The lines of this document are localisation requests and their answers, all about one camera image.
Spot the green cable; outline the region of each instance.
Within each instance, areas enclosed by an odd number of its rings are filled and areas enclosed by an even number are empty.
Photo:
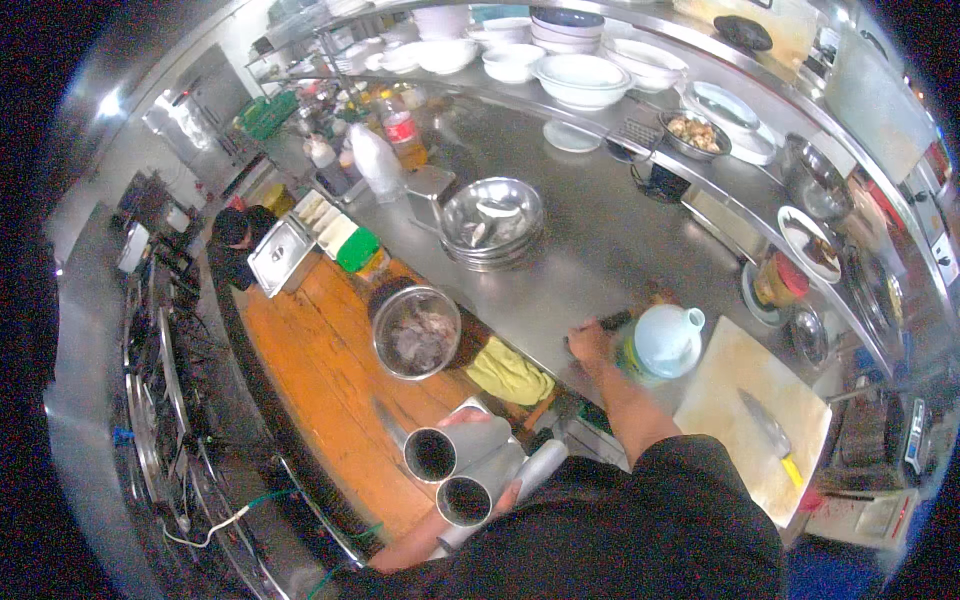
[[[343,567],[344,566],[340,564],[338,566],[334,566],[332,569],[327,571],[326,575],[324,575],[324,578],[320,580],[320,582],[317,584],[315,588],[313,588],[313,591],[307,594],[306,600],[313,600],[314,595],[316,595],[317,592],[320,591],[326,585],[326,582],[330,581],[330,578],[333,577],[333,574],[339,571]]]
[[[355,536],[354,536],[353,534],[351,534],[350,537],[351,537],[351,538],[354,538],[355,540],[360,540],[360,539],[362,539],[362,538],[365,538],[366,536],[372,536],[372,535],[375,534],[381,527],[383,527],[383,521],[380,521],[379,523],[377,523],[376,525],[374,525],[373,527],[371,527],[370,529],[368,529],[367,531],[365,531],[365,532],[363,532],[363,533],[359,533],[359,534],[357,534],[357,535],[355,535]]]
[[[299,491],[300,491],[300,490],[283,490],[282,492],[270,492],[270,493],[265,493],[265,494],[263,494],[262,496],[260,496],[259,498],[255,499],[255,500],[254,500],[253,502],[251,502],[250,504],[248,504],[247,506],[249,506],[250,508],[253,508],[254,506],[256,506],[257,504],[259,504],[260,502],[263,502],[264,500],[269,500],[270,498],[276,498],[277,496],[286,495],[286,494],[288,494],[288,493],[297,493],[297,492],[299,492]]]

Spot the red lid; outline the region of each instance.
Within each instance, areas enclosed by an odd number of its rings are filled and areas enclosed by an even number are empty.
[[[805,295],[806,291],[810,289],[810,280],[806,278],[804,272],[793,264],[793,261],[787,258],[783,252],[777,252],[774,260],[777,261],[777,273],[780,274],[780,279],[782,279],[786,289],[793,292],[797,297]]]

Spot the soda bottle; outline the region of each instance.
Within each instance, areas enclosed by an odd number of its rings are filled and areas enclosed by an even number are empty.
[[[420,141],[420,132],[413,114],[403,104],[403,99],[391,90],[380,92],[383,131],[394,147],[403,168],[410,171],[426,164],[426,148]]]

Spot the green lid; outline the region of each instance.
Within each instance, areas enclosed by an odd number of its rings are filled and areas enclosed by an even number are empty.
[[[356,273],[379,248],[380,241],[369,229],[358,228],[337,251],[337,264],[347,273]]]

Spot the hand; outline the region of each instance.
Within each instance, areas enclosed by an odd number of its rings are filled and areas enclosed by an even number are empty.
[[[588,371],[598,369],[611,362],[611,334],[604,331],[596,317],[587,319],[580,327],[567,332],[570,352]]]
[[[490,415],[488,413],[483,412],[479,408],[465,406],[452,415],[447,415],[446,417],[440,419],[437,422],[437,426],[446,427],[456,423],[482,423],[487,420],[490,420]]]
[[[507,489],[500,494],[500,499],[497,500],[496,504],[493,505],[493,510],[491,511],[490,515],[491,520],[503,515],[504,513],[509,513],[514,508],[514,505],[516,504],[516,497],[520,494],[520,486],[522,485],[522,479],[515,479],[510,482],[510,485],[507,486]]]

